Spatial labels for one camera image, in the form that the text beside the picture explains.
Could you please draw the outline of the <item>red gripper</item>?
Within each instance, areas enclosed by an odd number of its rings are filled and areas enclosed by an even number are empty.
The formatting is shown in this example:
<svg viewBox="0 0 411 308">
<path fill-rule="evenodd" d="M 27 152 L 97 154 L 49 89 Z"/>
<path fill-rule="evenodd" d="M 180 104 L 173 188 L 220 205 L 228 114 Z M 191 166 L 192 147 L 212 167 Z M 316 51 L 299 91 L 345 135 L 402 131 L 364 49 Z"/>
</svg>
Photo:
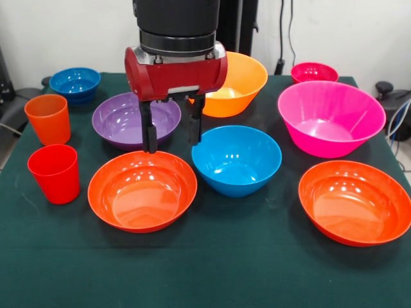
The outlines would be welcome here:
<svg viewBox="0 0 411 308">
<path fill-rule="evenodd" d="M 181 94 L 182 127 L 190 144 L 202 140 L 202 113 L 206 93 L 220 89 L 228 70 L 227 53 L 216 46 L 206 55 L 191 57 L 159 56 L 142 47 L 125 51 L 125 70 L 131 91 L 141 101 L 143 151 L 157 151 L 157 130 L 152 123 L 150 101 Z"/>
</svg>

